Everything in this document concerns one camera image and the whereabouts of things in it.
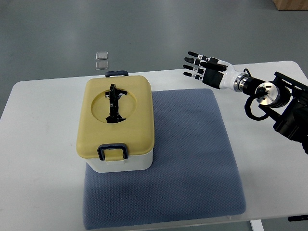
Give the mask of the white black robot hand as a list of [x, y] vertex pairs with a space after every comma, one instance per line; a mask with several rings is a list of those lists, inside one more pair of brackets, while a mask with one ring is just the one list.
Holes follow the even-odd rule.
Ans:
[[184, 58], [184, 60], [189, 64], [183, 65], [183, 68], [189, 70], [189, 72], [184, 72], [184, 75], [216, 89], [239, 91], [239, 81], [244, 73], [237, 71], [232, 64], [192, 51], [189, 51], [188, 55], [189, 57]]

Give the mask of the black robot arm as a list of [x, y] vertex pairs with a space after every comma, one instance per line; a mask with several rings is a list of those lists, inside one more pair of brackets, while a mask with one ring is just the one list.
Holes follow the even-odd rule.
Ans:
[[246, 115], [255, 121], [270, 117], [276, 132], [302, 144], [308, 152], [308, 87], [282, 73], [273, 81], [253, 78], [248, 69], [238, 81], [238, 89], [248, 95]]

